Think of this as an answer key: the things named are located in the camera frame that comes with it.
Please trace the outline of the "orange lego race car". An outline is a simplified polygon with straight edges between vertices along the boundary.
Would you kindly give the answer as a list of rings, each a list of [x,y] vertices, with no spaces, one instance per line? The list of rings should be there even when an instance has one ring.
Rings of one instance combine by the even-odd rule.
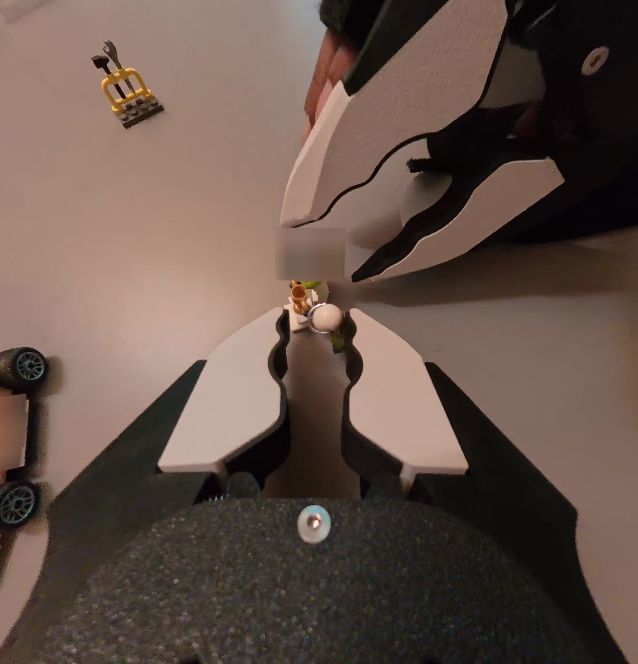
[[[40,486],[26,477],[26,466],[35,433],[31,400],[48,373],[47,358],[33,347],[0,352],[0,550],[36,517],[41,503]]]

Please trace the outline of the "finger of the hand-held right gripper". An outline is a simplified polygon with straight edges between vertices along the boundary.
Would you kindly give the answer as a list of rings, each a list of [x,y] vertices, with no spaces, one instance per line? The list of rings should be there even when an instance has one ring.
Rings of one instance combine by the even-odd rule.
[[[550,158],[515,160],[453,182],[351,276],[354,283],[435,267],[471,251],[564,183]]]
[[[292,168],[280,223],[325,216],[394,151],[481,99],[508,20],[505,1],[386,1]]]

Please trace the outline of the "green lego minifigure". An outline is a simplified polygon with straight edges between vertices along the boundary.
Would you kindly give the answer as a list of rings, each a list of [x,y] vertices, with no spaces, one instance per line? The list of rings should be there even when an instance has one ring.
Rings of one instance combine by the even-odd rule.
[[[310,329],[328,338],[334,354],[344,350],[344,319],[343,311],[332,303],[317,303],[307,312]]]

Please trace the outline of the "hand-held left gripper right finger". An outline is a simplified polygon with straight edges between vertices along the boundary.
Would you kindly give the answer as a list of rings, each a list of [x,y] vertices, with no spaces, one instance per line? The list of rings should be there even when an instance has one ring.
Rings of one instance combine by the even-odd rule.
[[[461,476],[468,462],[422,357],[361,310],[345,320],[342,454],[363,478]]]

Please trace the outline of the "person's right hand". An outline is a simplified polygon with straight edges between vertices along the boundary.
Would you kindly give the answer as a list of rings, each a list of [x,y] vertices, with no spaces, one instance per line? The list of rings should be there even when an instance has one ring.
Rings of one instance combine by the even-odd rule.
[[[305,125],[301,145],[307,142],[335,85],[353,68],[358,50],[332,29],[323,36],[304,104]]]

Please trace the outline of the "small yellow lego piece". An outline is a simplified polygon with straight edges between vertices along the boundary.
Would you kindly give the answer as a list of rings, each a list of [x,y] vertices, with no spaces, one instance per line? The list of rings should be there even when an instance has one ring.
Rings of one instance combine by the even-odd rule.
[[[104,77],[101,83],[102,91],[110,103],[111,111],[116,115],[123,104],[143,96],[147,99],[154,95],[145,85],[140,74],[132,68],[124,68],[120,74],[118,71],[112,72],[110,83]]]

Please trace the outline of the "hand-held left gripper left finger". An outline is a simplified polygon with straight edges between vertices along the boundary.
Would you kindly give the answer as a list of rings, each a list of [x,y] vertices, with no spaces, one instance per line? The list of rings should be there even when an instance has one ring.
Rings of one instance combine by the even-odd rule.
[[[157,465],[165,473],[267,476],[288,453],[284,432],[289,312],[272,309],[208,356]]]

